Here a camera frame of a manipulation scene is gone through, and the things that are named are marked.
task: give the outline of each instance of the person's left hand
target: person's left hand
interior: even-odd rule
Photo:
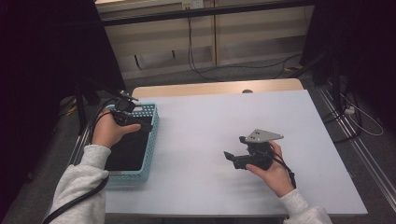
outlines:
[[[118,125],[113,119],[110,110],[107,108],[99,114],[98,118],[100,119],[97,120],[95,130],[93,131],[93,145],[111,148],[114,144],[118,143],[126,133],[137,132],[141,128],[140,124],[131,124],[128,126]]]

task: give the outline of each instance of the white cable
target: white cable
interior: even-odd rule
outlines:
[[[365,116],[367,116],[367,117],[368,117],[369,119],[371,119],[376,125],[378,125],[378,127],[381,129],[381,133],[370,133],[369,131],[363,129],[363,128],[352,118],[352,116],[350,116],[350,114],[349,114],[349,118],[352,120],[353,123],[356,124],[356,126],[358,126],[359,128],[361,128],[362,131],[364,131],[364,132],[366,132],[366,133],[368,133],[368,134],[370,134],[370,135],[373,135],[373,136],[379,136],[379,135],[382,135],[382,134],[384,133],[384,129],[382,128],[382,126],[381,126],[378,122],[376,122],[375,119],[373,119],[372,117],[370,117],[370,115],[368,115],[367,113],[365,113],[364,111],[362,111],[362,110],[361,110],[360,108],[358,108],[357,106],[353,105],[343,94],[341,94],[341,96],[342,96],[344,99],[346,99],[355,109],[359,110],[362,114],[364,114]]]

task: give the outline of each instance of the gray sleeve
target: gray sleeve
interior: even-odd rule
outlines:
[[[90,145],[84,147],[84,155],[77,166],[70,165],[61,177],[55,190],[52,213],[62,205],[96,188],[108,176],[104,171],[107,157],[110,155],[107,147]],[[52,223],[104,223],[105,222],[105,191],[93,195],[59,217]]]
[[[329,215],[327,215],[323,208],[311,206],[297,189],[283,196],[279,200],[283,203],[290,216],[289,219],[284,221],[285,224],[332,223]]]

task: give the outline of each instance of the sweatshirt cuff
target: sweatshirt cuff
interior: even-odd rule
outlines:
[[[300,191],[297,189],[292,190],[279,200],[285,206],[290,217],[302,213],[309,206],[308,202],[304,199],[303,195],[301,195]]]
[[[110,153],[111,150],[107,147],[99,145],[85,146],[80,165],[89,165],[103,170]]]

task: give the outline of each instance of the blue basket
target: blue basket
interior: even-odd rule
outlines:
[[[107,108],[113,108],[114,105],[109,105]],[[148,143],[146,146],[146,153],[143,159],[142,167],[139,171],[111,171],[108,180],[108,186],[132,186],[135,183],[146,182],[149,179],[149,169],[151,166],[152,154],[155,145],[155,138],[158,131],[159,117],[157,106],[154,103],[142,103],[137,105],[132,112],[132,116],[152,117],[151,124],[152,131],[148,134]]]

